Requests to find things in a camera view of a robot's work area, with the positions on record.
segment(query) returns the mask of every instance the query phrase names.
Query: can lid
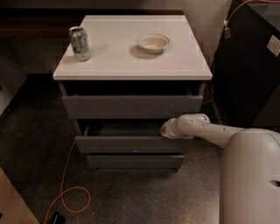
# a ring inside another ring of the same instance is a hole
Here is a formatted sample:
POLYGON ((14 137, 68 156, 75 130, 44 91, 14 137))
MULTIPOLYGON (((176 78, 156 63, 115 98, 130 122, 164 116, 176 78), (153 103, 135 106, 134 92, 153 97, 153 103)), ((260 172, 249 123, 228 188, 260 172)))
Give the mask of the can lid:
POLYGON ((70 32, 81 32, 83 30, 84 28, 82 28, 81 26, 73 26, 69 29, 70 32))

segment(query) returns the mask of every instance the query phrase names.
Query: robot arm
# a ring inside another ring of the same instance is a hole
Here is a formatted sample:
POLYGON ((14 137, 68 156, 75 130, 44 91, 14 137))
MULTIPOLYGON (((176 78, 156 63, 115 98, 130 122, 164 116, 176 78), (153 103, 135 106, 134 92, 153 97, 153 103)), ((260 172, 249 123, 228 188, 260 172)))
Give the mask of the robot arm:
POLYGON ((220 224, 280 221, 280 134, 211 124, 206 115, 182 115, 161 128, 170 139, 201 137, 224 149, 220 168, 220 224))

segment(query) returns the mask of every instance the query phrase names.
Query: drawer front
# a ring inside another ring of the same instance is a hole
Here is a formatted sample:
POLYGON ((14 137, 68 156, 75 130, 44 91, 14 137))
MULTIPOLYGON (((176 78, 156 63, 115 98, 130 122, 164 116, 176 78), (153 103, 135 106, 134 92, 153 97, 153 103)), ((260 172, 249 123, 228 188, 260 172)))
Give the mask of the drawer front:
POLYGON ((200 95, 63 96, 71 119, 170 118, 200 111, 200 95))
POLYGON ((178 169, 184 161, 184 155, 125 155, 87 156, 87 161, 95 169, 178 169))
POLYGON ((166 139, 161 136, 77 136, 82 153, 183 153, 193 138, 166 139))

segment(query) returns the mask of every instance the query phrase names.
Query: cable connector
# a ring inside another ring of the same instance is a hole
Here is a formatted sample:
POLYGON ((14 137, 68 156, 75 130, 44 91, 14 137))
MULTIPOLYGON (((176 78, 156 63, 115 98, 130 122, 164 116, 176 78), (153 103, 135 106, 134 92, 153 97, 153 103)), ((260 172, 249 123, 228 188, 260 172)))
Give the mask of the cable connector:
POLYGON ((224 25, 225 25, 225 29, 224 29, 224 40, 225 39, 229 39, 230 38, 230 29, 228 28, 228 21, 224 20, 224 25))

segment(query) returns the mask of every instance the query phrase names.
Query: white label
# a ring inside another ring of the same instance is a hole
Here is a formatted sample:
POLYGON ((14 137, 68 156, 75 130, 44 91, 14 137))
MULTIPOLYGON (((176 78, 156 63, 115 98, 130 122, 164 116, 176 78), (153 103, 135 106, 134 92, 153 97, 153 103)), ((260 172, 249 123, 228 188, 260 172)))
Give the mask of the white label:
POLYGON ((270 41, 267 45, 267 47, 269 48, 269 50, 278 57, 279 53, 280 53, 280 40, 277 39, 277 37, 275 37, 274 35, 271 36, 270 41))

